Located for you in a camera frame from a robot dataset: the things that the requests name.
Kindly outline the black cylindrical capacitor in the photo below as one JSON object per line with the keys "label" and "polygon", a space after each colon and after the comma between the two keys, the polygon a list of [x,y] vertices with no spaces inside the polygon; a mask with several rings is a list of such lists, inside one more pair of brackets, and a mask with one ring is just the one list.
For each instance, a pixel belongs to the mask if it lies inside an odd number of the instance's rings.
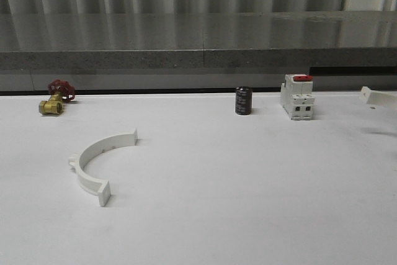
{"label": "black cylindrical capacitor", "polygon": [[239,86],[235,89],[235,113],[249,115],[252,111],[252,89],[247,86]]}

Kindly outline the white circuit breaker red switch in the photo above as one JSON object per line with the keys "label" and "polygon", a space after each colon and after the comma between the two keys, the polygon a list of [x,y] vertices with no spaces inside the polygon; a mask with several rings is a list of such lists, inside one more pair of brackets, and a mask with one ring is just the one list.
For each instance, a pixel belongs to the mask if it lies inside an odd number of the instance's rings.
{"label": "white circuit breaker red switch", "polygon": [[280,103],[291,120],[311,120],[314,97],[313,77],[307,74],[286,74],[280,89]]}

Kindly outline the white half-ring pipe clamp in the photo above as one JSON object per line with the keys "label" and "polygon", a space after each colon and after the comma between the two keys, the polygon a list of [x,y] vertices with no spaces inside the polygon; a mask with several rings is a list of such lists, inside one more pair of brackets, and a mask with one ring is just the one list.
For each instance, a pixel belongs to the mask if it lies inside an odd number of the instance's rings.
{"label": "white half-ring pipe clamp", "polygon": [[397,108],[397,97],[395,94],[372,90],[367,86],[362,87],[360,100],[372,106],[382,106],[393,110]]}
{"label": "white half-ring pipe clamp", "polygon": [[99,205],[105,207],[111,196],[108,180],[88,175],[84,168],[96,156],[117,148],[135,146],[138,139],[137,129],[130,133],[123,133],[103,138],[84,149],[81,153],[69,158],[69,165],[74,169],[80,187],[86,192],[98,197]]}

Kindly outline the brass valve red handwheel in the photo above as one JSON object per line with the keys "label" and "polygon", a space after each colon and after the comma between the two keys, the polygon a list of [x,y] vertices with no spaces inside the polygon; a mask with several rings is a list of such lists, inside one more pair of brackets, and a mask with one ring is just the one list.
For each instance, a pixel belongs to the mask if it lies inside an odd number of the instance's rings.
{"label": "brass valve red handwheel", "polygon": [[48,85],[50,98],[41,101],[38,111],[42,115],[60,115],[63,111],[63,103],[71,102],[75,98],[75,88],[67,81],[56,79]]}

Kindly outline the grey stone counter ledge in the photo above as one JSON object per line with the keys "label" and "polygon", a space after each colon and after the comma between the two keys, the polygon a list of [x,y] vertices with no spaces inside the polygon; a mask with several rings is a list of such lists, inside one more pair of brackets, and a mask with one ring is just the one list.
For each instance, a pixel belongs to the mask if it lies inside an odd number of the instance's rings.
{"label": "grey stone counter ledge", "polygon": [[396,14],[3,14],[1,69],[395,74]]}

